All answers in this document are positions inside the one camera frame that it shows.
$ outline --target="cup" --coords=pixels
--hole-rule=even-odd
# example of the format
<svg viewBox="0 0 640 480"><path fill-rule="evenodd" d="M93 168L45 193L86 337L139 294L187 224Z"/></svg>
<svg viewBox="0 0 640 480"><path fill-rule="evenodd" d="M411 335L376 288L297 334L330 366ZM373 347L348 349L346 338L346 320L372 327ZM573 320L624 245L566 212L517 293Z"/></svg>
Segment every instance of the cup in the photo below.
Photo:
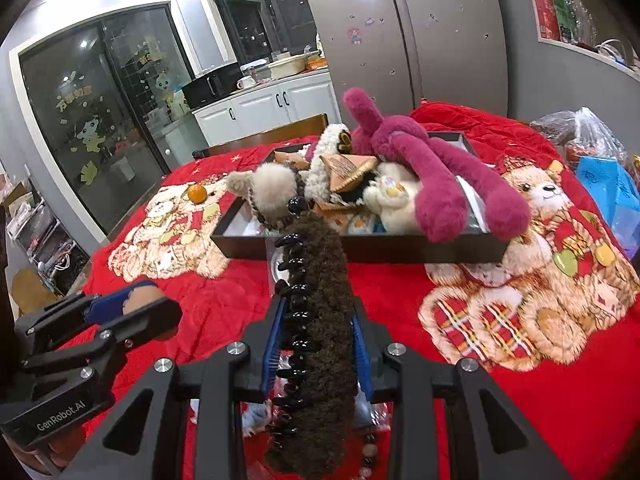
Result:
<svg viewBox="0 0 640 480"><path fill-rule="evenodd" d="M245 88L251 88L252 86L255 86L255 85L256 85L255 79L250 75L243 77L240 81L238 81L239 90L244 90Z"/></svg>

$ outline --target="silver screw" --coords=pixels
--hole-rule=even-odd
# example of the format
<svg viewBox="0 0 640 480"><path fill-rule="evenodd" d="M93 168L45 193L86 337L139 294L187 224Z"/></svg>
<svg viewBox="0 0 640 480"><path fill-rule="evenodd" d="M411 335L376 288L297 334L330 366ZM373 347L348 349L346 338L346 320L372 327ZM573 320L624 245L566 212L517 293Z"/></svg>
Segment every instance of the silver screw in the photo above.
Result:
<svg viewBox="0 0 640 480"><path fill-rule="evenodd" d="M478 370L478 361L472 359L471 357L465 357L460 360L460 368L462 368L465 372L475 372Z"/></svg>
<svg viewBox="0 0 640 480"><path fill-rule="evenodd" d="M391 355L399 356L406 352L406 346L402 343L391 343L388 347L386 347L386 351Z"/></svg>
<svg viewBox="0 0 640 480"><path fill-rule="evenodd" d="M167 359L166 357L161 357L154 363L154 369L156 372L160 372L161 374L168 372L171 368L174 367L174 362L171 359Z"/></svg>
<svg viewBox="0 0 640 480"><path fill-rule="evenodd" d="M233 341L226 346L226 352L231 355L240 355L246 350L246 345L242 341Z"/></svg>

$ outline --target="black oven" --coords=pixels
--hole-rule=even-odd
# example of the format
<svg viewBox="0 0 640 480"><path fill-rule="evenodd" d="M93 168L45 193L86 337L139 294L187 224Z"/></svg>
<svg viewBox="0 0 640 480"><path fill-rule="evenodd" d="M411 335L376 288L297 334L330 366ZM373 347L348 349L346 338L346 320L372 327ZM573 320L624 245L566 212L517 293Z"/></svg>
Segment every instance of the black oven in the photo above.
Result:
<svg viewBox="0 0 640 480"><path fill-rule="evenodd" d="M182 87L184 98L191 110L224 99L238 89L242 71L238 63L229 63L212 70Z"/></svg>

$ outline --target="magenta stuffed animal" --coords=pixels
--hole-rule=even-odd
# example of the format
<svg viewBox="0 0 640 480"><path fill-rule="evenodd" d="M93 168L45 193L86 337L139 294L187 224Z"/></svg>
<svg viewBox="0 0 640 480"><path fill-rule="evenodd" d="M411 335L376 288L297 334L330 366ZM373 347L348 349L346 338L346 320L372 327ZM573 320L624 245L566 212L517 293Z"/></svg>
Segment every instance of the magenta stuffed animal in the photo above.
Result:
<svg viewBox="0 0 640 480"><path fill-rule="evenodd" d="M486 222L496 237L510 240L526 231L529 205L479 158L445 140L430 138L410 117L383 118L359 88L345 92L343 99L360 125L351 133L353 153L405 163L422 182L415 198L415 217L431 242L453 240L466 227L468 203L455 175L471 184L484 200Z"/></svg>

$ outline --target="orange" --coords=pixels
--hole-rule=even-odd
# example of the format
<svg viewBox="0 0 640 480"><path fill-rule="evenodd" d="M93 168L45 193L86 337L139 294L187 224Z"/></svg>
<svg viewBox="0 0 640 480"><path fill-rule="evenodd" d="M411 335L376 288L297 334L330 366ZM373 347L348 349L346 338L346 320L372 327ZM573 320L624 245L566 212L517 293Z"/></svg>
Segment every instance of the orange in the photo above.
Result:
<svg viewBox="0 0 640 480"><path fill-rule="evenodd" d="M187 197L194 204L201 204L207 199L207 190L202 184L193 184L187 188Z"/></svg>

